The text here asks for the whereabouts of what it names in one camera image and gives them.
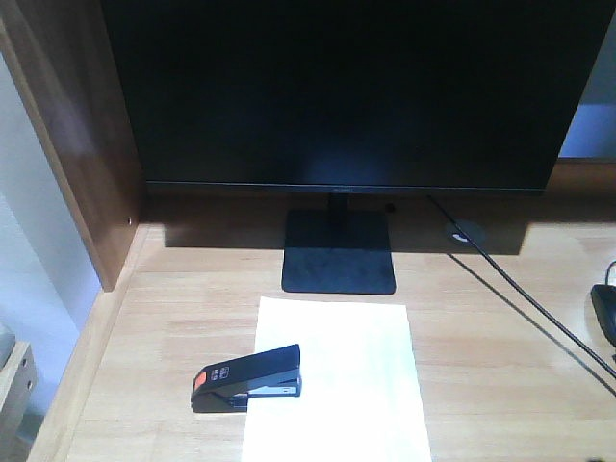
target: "monitor base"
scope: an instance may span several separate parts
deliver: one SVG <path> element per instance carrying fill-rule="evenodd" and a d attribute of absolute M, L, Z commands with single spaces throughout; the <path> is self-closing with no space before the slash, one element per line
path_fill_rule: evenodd
<path fill-rule="evenodd" d="M 292 210 L 282 269 L 292 293 L 391 295 L 396 291 L 385 214 Z"/>

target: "wooden desk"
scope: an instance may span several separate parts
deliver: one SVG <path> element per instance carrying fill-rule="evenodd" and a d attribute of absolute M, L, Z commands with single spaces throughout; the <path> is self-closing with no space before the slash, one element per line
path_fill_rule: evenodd
<path fill-rule="evenodd" d="M 425 199 L 389 199 L 397 208 L 394 295 L 283 293 L 284 216 L 302 200 L 150 203 L 30 460 L 240 460 L 244 416 L 193 414 L 190 388 L 203 365 L 253 351 L 262 295 L 405 304 L 434 460 L 616 459 L 616 392 L 585 367 L 616 383 L 480 257 L 448 241 L 445 220 Z M 358 206 L 383 206 L 378 200 Z M 504 253 L 496 259 L 613 364 L 588 293 L 616 258 L 615 200 L 443 203 L 483 224 L 487 246 Z M 352 322 L 341 339 L 345 329 Z"/>

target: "monitor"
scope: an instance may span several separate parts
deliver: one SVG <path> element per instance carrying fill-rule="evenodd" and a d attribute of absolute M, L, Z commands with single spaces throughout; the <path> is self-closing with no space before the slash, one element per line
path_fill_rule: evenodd
<path fill-rule="evenodd" d="M 337 194 L 290 214 L 283 286 L 382 294 L 387 223 L 344 194 L 540 193 L 615 6 L 102 0 L 148 185 Z"/>

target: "stapler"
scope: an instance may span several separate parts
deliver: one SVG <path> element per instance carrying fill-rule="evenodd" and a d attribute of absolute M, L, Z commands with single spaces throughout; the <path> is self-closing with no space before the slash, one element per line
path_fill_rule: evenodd
<path fill-rule="evenodd" d="M 203 368 L 192 381 L 193 412 L 244 412 L 249 398 L 298 397 L 299 345 L 251 354 Z"/>

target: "computer mouse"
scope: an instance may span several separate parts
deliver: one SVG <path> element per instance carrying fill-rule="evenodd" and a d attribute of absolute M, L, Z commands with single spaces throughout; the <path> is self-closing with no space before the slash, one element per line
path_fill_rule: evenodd
<path fill-rule="evenodd" d="M 616 286 L 595 284 L 590 296 L 604 336 L 616 347 Z"/>

